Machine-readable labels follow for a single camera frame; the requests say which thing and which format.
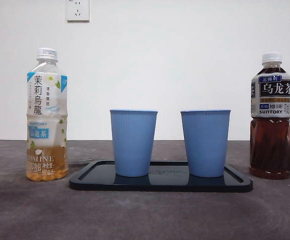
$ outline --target blue cup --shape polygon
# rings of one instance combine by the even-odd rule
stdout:
[[[181,111],[189,173],[205,178],[224,173],[231,110]]]
[[[110,110],[116,174],[149,174],[157,111]]]

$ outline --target tray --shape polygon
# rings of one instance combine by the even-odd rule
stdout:
[[[189,173],[186,161],[151,161],[148,175],[126,177],[115,174],[114,161],[98,160],[75,173],[69,187],[92,191],[246,193],[253,189],[253,182],[228,164],[223,176],[198,177]]]

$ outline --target electrical outlet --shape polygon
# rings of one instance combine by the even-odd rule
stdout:
[[[90,0],[67,0],[68,22],[90,21]]]

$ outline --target tray rim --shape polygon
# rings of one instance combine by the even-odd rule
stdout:
[[[202,193],[247,193],[253,190],[253,181],[246,175],[225,164],[224,171],[240,182],[237,185],[223,186],[188,186],[188,185],[130,185],[113,183],[84,183],[80,179],[99,165],[114,165],[111,159],[99,159],[90,162],[75,172],[69,179],[69,187],[78,191],[133,191],[133,192],[202,192]],[[187,161],[151,161],[151,166],[188,166]]]

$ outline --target table surface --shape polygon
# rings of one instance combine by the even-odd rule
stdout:
[[[70,177],[113,159],[111,141],[68,141],[69,174],[25,176],[26,142],[0,140],[0,240],[290,240],[290,178],[248,172],[249,141],[229,141],[226,162],[253,180],[247,193],[78,191]],[[152,161],[186,161],[184,141],[155,141]]]

